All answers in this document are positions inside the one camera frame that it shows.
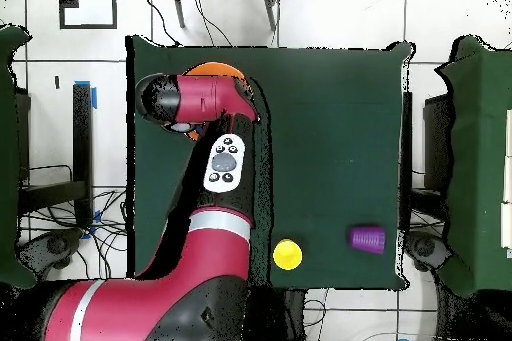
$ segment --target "yellow object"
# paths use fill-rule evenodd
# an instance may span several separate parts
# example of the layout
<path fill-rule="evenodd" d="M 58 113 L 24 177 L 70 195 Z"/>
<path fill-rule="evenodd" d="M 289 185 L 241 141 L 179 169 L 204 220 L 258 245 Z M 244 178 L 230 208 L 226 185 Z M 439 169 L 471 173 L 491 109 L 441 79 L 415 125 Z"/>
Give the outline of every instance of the yellow object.
<path fill-rule="evenodd" d="M 276 265 L 285 271 L 295 269 L 302 262 L 302 250 L 297 243 L 289 239 L 277 243 L 273 256 Z"/>

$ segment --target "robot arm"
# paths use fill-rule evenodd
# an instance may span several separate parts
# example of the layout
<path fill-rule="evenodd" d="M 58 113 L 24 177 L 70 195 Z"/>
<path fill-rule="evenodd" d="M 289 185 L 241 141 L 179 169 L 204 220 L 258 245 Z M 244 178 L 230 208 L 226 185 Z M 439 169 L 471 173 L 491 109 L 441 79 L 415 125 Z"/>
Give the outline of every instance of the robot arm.
<path fill-rule="evenodd" d="M 181 226 L 184 236 L 181 258 L 172 271 L 156 279 L 78 281 L 47 293 L 37 337 L 240 341 L 257 120 L 249 93 L 233 77 L 153 75 L 137 85 L 136 94 L 138 111 L 153 123 L 178 125 L 180 132 L 179 124 L 213 122 L 194 149 L 180 200 L 170 212 L 176 235 Z M 160 262 L 166 258 L 157 255 Z"/>

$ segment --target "purple object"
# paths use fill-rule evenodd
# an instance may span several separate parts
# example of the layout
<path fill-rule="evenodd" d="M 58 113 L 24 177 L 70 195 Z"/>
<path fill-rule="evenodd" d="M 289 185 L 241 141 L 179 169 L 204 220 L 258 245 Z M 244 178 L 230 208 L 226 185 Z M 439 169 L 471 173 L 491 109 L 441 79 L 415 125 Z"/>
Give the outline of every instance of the purple object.
<path fill-rule="evenodd" d="M 386 244 L 386 233 L 380 226 L 358 226 L 350 230 L 352 248 L 368 253 L 382 254 Z"/>

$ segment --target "green table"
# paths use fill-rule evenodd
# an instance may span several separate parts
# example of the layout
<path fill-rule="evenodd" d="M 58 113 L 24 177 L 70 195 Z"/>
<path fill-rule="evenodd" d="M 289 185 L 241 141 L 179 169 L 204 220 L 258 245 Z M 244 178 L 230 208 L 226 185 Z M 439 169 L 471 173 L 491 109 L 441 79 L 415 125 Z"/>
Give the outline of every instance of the green table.
<path fill-rule="evenodd" d="M 20 154 L 15 84 L 9 70 L 14 52 L 29 39 L 29 35 L 21 28 L 0 28 L 0 282 L 23 288 L 33 286 L 36 279 L 18 262 L 14 251 L 19 227 Z"/>
<path fill-rule="evenodd" d="M 250 78 L 261 116 L 255 130 L 253 285 L 403 288 L 395 274 L 397 162 L 409 44 L 383 51 L 164 48 L 137 36 L 132 42 L 134 61 L 128 65 L 135 82 L 207 61 L 227 63 Z M 193 145 L 136 114 L 136 273 L 155 251 Z M 385 227 L 383 255 L 350 248 L 347 231 L 359 224 Z M 303 262 L 293 271 L 271 260 L 283 238 L 303 250 Z"/>
<path fill-rule="evenodd" d="M 454 59 L 439 69 L 453 92 L 454 158 L 448 187 L 448 245 L 455 255 L 439 270 L 457 295 L 512 291 L 512 259 L 501 247 L 506 112 L 512 109 L 512 52 L 464 37 Z"/>

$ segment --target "white floor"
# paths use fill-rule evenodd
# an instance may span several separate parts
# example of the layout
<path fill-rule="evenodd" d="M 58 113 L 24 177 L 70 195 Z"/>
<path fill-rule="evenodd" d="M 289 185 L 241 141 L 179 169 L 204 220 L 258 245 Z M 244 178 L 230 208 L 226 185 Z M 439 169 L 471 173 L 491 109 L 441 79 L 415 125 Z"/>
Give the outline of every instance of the white floor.
<path fill-rule="evenodd" d="M 180 29 L 173 0 L 152 0 L 161 11 L 167 31 L 184 45 L 210 45 L 210 39 L 194 0 L 183 0 L 187 24 Z M 79 9 L 66 11 L 74 23 L 108 23 L 108 0 L 80 0 Z M 271 45 L 263 0 L 202 0 L 204 14 L 218 25 L 233 45 Z M 422 172 L 423 120 L 426 98 L 446 92 L 434 68 L 447 61 L 453 41 L 465 34 L 480 35 L 496 48 L 512 42 L 510 0 L 281 0 L 280 46 L 331 48 L 385 48 L 408 40 L 416 45 L 410 67 L 413 92 L 413 167 Z M 172 41 L 162 21 L 145 0 L 117 0 L 117 29 L 60 30 L 58 0 L 0 0 L 0 19 L 25 26 L 33 39 L 15 54 L 12 65 L 19 86 L 32 96 L 31 166 L 72 165 L 71 86 L 88 80 L 97 88 L 94 123 L 95 195 L 110 190 L 119 193 L 126 185 L 126 58 L 125 35 L 143 35 L 157 43 Z M 216 45 L 226 42 L 210 28 Z M 60 87 L 56 89 L 55 76 Z M 67 180 L 66 169 L 34 171 L 33 183 Z M 415 174 L 415 186 L 422 176 Z M 96 199 L 101 209 L 107 196 Z M 122 222 L 119 206 L 108 219 Z M 31 228 L 47 228 L 48 222 L 30 219 Z M 26 239 L 29 231 L 23 231 Z M 35 236 L 38 232 L 30 231 Z M 97 232 L 106 238 L 108 232 Z M 123 250 L 125 238 L 115 247 Z M 90 240 L 80 251 L 88 261 L 89 275 L 99 275 L 98 252 Z M 113 276 L 123 276 L 126 255 L 111 250 Z M 414 269 L 404 257 L 404 274 L 410 287 L 403 292 L 329 290 L 323 323 L 307 328 L 309 341 L 432 341 L 436 322 L 436 294 L 432 277 Z M 71 266 L 52 270 L 51 278 L 83 278 L 85 265 L 74 259 Z M 308 299 L 323 301 L 324 290 L 310 291 Z M 309 302 L 306 323 L 318 321 L 322 311 Z"/>

